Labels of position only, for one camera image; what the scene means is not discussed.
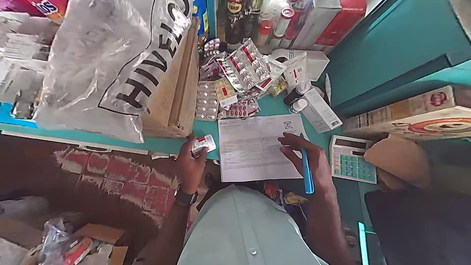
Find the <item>red box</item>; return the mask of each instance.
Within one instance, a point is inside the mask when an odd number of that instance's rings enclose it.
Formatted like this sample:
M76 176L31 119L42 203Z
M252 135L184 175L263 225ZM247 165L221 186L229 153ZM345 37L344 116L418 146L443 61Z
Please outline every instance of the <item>red box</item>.
M317 45L335 46L366 13L365 0L341 0L340 10L317 39Z

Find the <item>person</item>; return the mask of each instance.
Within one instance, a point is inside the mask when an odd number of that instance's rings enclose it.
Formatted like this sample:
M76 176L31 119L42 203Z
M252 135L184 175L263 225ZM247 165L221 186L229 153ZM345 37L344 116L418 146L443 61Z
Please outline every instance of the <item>person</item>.
M206 150L192 157L195 139L191 137L183 144L175 161L181 184L173 208L159 235L137 255L134 265L355 264L341 228L325 151L291 133L278 138L280 151L302 175L302 159L294 150L306 149L316 189L309 195L306 242L296 223L278 204L258 191L234 185L205 202L185 236L190 204L206 159Z

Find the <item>blue pen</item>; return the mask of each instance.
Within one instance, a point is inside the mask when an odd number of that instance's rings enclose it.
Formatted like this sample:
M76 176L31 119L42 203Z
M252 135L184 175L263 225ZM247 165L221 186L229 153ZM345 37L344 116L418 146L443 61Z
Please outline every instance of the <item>blue pen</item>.
M304 175L304 191L307 194L314 193L314 183L312 182L312 173L309 170L309 163L308 163L308 154L306 153L306 149L301 147L301 154L302 154L302 174Z

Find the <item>paper document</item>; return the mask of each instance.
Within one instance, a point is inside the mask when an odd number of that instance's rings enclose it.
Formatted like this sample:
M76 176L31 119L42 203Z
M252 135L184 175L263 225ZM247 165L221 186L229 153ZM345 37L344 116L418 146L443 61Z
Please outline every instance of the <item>paper document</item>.
M300 114L219 120L222 181L302 178L279 150L284 132L306 135Z

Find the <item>black wristwatch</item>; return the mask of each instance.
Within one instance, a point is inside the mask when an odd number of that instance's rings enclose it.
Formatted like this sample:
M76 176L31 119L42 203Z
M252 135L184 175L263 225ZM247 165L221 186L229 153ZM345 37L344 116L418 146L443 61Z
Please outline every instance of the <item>black wristwatch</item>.
M198 198L198 192L195 192L194 194L186 194L182 192L180 188L177 190L177 193L175 194L175 200L184 206L193 205L196 202L197 198Z

